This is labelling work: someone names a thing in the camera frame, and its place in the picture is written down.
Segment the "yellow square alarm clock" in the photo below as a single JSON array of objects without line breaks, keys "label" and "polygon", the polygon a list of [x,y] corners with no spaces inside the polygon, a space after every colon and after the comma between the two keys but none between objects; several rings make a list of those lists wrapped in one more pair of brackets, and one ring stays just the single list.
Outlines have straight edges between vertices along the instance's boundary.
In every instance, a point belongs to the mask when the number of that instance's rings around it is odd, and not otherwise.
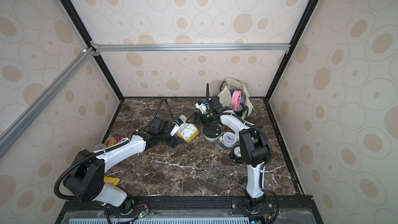
[{"label": "yellow square alarm clock", "polygon": [[183,126],[177,131],[177,135],[185,142],[190,143],[199,134],[199,130],[194,124],[186,122],[185,115],[180,115],[179,118],[183,121]]}]

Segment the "white clock black back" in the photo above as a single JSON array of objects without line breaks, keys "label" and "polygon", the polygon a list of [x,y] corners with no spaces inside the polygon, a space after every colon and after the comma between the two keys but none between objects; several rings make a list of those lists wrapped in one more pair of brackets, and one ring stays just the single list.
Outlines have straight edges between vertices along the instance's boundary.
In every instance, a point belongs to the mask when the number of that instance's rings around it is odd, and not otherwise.
[{"label": "white clock black back", "polygon": [[208,125],[205,125],[203,128],[205,139],[210,142],[216,141],[221,136],[221,132],[221,125],[214,121],[210,122]]}]

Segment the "pink twin-bell alarm clock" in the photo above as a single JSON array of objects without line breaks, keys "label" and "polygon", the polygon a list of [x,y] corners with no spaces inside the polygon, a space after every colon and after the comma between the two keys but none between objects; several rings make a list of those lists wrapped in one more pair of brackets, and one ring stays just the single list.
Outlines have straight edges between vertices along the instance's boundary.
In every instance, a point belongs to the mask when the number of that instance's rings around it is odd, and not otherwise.
[{"label": "pink twin-bell alarm clock", "polygon": [[241,102],[241,97],[242,97],[242,92],[240,90],[235,90],[232,93],[231,106],[234,111],[238,110]]}]

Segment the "cream canvas tote bag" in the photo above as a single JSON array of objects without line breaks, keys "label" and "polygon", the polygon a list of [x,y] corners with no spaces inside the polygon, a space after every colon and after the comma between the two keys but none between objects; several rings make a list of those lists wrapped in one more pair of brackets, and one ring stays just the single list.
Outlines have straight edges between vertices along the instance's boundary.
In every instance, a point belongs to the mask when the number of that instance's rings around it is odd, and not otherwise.
[{"label": "cream canvas tote bag", "polygon": [[227,77],[226,79],[224,79],[220,86],[220,93],[218,94],[220,103],[223,107],[227,106],[233,109],[233,105],[236,102],[233,99],[233,93],[235,91],[241,92],[241,99],[239,103],[243,108],[241,111],[241,116],[244,119],[247,119],[253,111],[254,106],[250,101],[250,96],[248,90],[246,89],[246,86],[239,80],[231,77]]}]

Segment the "small white round clock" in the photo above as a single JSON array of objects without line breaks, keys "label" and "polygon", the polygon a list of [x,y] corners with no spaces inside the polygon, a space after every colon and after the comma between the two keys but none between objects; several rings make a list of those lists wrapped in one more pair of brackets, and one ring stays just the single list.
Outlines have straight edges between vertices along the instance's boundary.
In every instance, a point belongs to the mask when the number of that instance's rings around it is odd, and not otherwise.
[{"label": "small white round clock", "polygon": [[232,148],[236,145],[237,137],[232,132],[225,132],[220,136],[221,143],[227,148]]}]

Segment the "small black twin-bell clock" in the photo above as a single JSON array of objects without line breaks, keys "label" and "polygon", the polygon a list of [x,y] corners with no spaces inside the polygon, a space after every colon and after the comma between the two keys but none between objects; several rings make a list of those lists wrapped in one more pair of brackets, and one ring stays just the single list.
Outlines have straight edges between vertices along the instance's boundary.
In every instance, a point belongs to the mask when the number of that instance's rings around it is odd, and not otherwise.
[{"label": "small black twin-bell clock", "polygon": [[236,145],[235,147],[233,147],[233,149],[229,153],[229,158],[231,159],[233,164],[242,164],[243,163],[243,158],[241,155],[241,150],[240,150],[239,145]]}]

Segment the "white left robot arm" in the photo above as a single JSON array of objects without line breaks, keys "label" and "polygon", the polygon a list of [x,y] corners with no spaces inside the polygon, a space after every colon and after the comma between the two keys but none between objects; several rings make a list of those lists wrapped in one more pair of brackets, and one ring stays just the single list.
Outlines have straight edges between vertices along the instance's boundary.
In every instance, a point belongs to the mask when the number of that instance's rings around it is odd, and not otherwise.
[{"label": "white left robot arm", "polygon": [[163,119],[154,114],[151,121],[130,137],[111,147],[94,152],[80,151],[72,165],[57,179],[54,194],[59,199],[96,202],[110,205],[127,213],[133,208],[132,197],[118,186],[104,181],[105,173],[127,158],[148,150],[159,142],[177,147],[182,139],[177,132],[183,129],[181,118]]}]

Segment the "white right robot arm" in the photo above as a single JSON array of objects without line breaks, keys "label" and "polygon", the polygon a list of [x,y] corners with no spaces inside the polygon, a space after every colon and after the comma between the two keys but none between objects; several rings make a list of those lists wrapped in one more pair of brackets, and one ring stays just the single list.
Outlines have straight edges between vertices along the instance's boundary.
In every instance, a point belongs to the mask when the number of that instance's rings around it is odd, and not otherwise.
[{"label": "white right robot arm", "polygon": [[207,140],[220,138],[222,125],[235,132],[240,160],[247,165],[245,210],[257,214],[265,206],[269,212],[264,222],[274,223],[279,214],[279,200],[274,191],[265,188],[265,169],[272,161],[273,150],[264,127],[248,122],[230,107],[223,106],[218,96],[210,96],[209,84],[206,85],[205,100],[197,102],[196,108],[200,111],[192,113],[187,123],[202,125]]}]

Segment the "Fox's candy bag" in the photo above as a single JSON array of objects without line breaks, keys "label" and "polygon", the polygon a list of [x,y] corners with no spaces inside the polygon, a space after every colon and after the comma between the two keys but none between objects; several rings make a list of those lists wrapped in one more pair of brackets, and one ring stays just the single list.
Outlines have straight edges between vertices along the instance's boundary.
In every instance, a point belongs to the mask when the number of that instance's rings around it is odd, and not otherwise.
[{"label": "Fox's candy bag", "polygon": [[118,144],[120,144],[120,143],[125,142],[126,139],[127,139],[127,137],[111,137],[111,136],[109,136],[109,137],[105,140],[104,145],[105,145],[106,147],[112,147],[112,146],[114,146],[114,145],[118,145]]}]

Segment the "clear plastic jar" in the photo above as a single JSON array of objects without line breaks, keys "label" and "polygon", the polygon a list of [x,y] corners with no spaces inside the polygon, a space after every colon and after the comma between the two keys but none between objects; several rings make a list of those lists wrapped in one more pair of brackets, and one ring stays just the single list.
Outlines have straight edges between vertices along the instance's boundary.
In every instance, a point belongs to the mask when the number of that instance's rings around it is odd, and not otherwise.
[{"label": "clear plastic jar", "polygon": [[92,151],[97,152],[98,150],[106,149],[107,146],[105,144],[97,144],[93,147]]}]

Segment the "yellow snack packet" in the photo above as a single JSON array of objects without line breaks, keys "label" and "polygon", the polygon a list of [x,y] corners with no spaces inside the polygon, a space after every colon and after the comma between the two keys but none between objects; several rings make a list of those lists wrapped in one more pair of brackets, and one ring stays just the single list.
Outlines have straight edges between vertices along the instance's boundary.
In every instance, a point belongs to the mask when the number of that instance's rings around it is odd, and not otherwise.
[{"label": "yellow snack packet", "polygon": [[107,183],[114,187],[117,187],[120,181],[121,181],[120,178],[109,177],[109,176],[104,177],[104,183]]}]

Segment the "aluminium frame bar rear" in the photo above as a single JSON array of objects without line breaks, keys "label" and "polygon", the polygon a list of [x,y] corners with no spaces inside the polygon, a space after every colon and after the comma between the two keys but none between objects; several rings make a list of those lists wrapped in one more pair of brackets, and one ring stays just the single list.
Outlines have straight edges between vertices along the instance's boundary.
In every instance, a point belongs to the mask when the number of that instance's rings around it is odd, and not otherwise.
[{"label": "aluminium frame bar rear", "polygon": [[98,52],[172,52],[172,51],[264,51],[290,49],[289,43],[246,43],[246,44],[94,44]]}]

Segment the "aluminium frame bar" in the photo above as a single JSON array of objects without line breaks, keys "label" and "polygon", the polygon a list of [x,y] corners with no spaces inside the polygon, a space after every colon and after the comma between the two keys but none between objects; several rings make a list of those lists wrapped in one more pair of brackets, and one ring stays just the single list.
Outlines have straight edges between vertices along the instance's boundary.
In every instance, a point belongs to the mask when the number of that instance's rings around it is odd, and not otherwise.
[{"label": "aluminium frame bar", "polygon": [[50,104],[63,87],[70,81],[86,60],[94,55],[94,48],[84,51],[47,87],[42,94],[9,126],[1,135],[1,157],[3,157],[24,131]]},{"label": "aluminium frame bar", "polygon": [[246,44],[94,44],[98,52],[172,52],[172,51],[264,51],[290,49],[289,43],[246,43]]}]

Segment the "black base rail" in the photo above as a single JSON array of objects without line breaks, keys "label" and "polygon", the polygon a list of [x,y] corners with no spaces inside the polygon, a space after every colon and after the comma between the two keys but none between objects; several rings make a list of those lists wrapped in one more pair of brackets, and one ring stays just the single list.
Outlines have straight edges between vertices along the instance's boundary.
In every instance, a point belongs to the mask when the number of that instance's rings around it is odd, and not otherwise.
[{"label": "black base rail", "polygon": [[135,197],[132,210],[67,201],[57,224],[321,224],[311,196],[268,196],[258,211],[244,197]]}]

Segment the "aluminium frame bar left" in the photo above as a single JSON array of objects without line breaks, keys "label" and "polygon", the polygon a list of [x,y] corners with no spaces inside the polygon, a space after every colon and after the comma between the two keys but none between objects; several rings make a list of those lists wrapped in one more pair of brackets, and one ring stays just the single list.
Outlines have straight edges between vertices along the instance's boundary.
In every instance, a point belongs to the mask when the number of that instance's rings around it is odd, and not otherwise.
[{"label": "aluminium frame bar left", "polygon": [[9,126],[1,135],[1,157],[3,157],[24,131],[50,104],[63,87],[70,81],[86,60],[94,55],[94,48],[84,51],[47,87],[42,94]]}]

